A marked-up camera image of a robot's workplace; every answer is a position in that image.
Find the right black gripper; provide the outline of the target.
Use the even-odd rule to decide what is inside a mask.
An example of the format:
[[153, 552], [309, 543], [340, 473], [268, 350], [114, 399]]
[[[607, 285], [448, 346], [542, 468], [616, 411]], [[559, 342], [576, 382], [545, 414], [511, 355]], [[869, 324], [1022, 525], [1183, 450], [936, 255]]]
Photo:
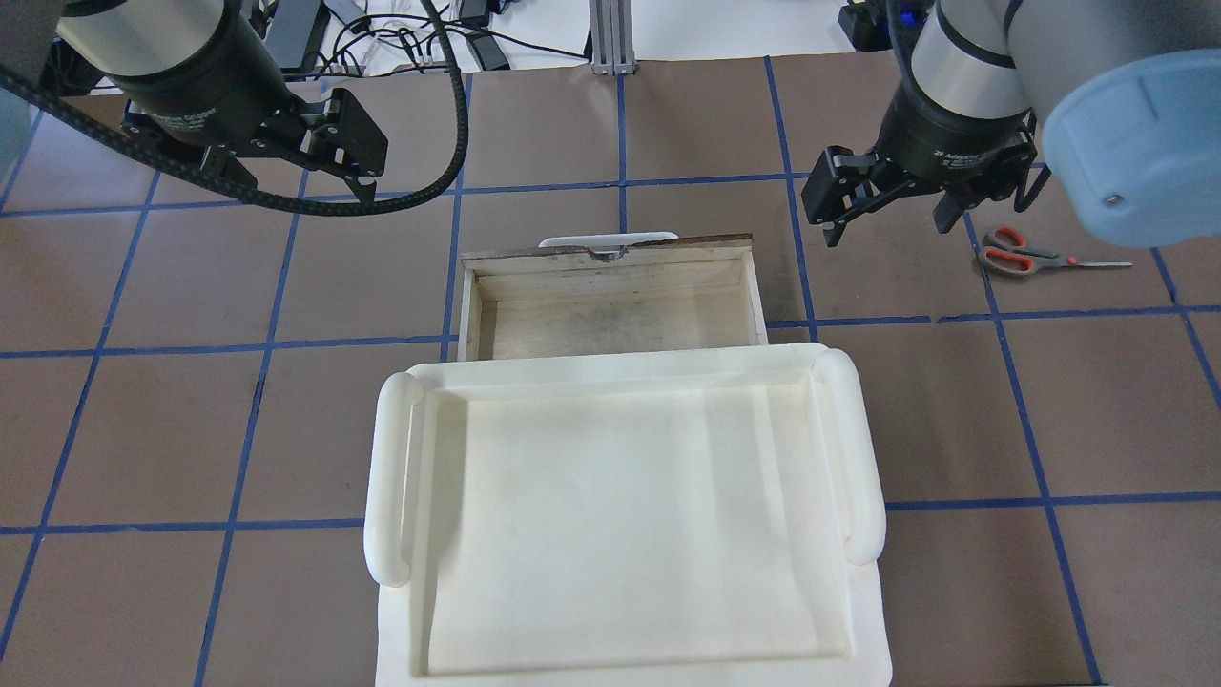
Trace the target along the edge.
[[976, 196], [1007, 198], [1024, 183], [1037, 148], [1024, 113], [980, 120], [951, 113], [912, 81], [897, 87], [873, 153], [829, 145], [799, 192], [807, 222], [836, 248], [882, 193], [929, 195], [938, 234], [949, 234]]

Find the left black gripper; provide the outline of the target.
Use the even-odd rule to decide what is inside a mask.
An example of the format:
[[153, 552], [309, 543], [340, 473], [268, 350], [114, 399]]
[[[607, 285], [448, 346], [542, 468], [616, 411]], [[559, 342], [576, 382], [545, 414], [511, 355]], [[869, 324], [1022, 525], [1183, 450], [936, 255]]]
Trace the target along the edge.
[[358, 203], [375, 201], [389, 144], [352, 92], [336, 88], [306, 104], [288, 90], [248, 20], [122, 26], [118, 88], [132, 109], [121, 129], [197, 166], [197, 185], [248, 199], [258, 179], [241, 159], [276, 157], [339, 178]]

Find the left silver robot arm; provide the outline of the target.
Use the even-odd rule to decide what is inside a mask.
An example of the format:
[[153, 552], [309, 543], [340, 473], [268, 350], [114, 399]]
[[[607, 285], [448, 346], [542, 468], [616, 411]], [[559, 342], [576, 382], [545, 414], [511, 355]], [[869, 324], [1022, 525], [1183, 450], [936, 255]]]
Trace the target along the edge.
[[[96, 122], [42, 78], [53, 39], [136, 106]], [[204, 190], [287, 214], [388, 212], [376, 198], [388, 142], [350, 92], [297, 95], [238, 1], [5, 1], [2, 88], [115, 153]], [[249, 159], [343, 182], [346, 204], [263, 192]]]

